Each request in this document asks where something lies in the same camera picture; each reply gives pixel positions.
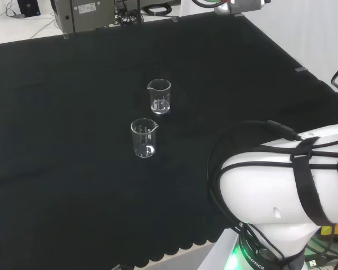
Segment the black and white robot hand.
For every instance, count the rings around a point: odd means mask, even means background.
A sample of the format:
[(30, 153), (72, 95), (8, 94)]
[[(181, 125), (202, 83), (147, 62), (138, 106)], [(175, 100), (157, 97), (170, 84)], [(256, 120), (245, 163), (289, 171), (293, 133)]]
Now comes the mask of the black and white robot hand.
[(229, 1), (193, 1), (202, 8), (213, 8), (218, 15), (235, 15), (244, 12), (261, 10), (265, 5), (270, 4), (271, 0), (229, 0)]

